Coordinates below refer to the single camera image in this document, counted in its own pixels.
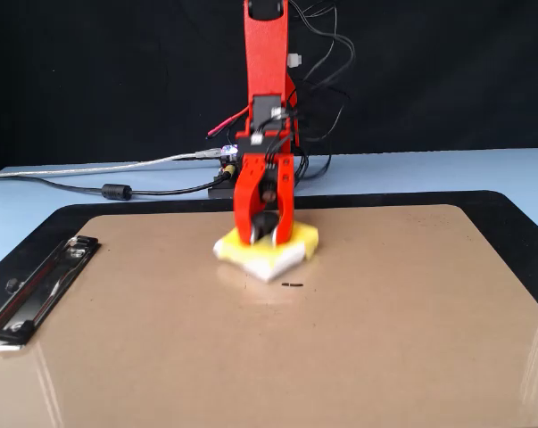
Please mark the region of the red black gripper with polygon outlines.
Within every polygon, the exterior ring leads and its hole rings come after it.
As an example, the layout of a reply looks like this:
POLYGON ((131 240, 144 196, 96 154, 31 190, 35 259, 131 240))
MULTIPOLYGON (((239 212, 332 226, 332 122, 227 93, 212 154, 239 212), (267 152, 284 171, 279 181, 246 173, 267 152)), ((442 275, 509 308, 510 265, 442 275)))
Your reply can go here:
POLYGON ((241 242, 254 241, 252 217, 264 208, 261 201, 277 200, 279 221, 273 243, 287 243, 294 222, 294 135, 286 131, 240 131, 236 142, 239 174, 233 206, 241 242))

